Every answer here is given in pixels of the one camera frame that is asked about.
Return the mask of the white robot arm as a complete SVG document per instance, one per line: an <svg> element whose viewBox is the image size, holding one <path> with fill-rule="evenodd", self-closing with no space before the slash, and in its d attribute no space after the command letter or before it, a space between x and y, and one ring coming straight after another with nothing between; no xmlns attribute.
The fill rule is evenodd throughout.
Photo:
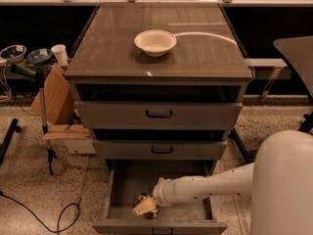
<svg viewBox="0 0 313 235"><path fill-rule="evenodd" d="M313 235L313 135L285 130L266 138L255 161L211 176L161 178L136 215L210 196L250 195L250 235Z"/></svg>

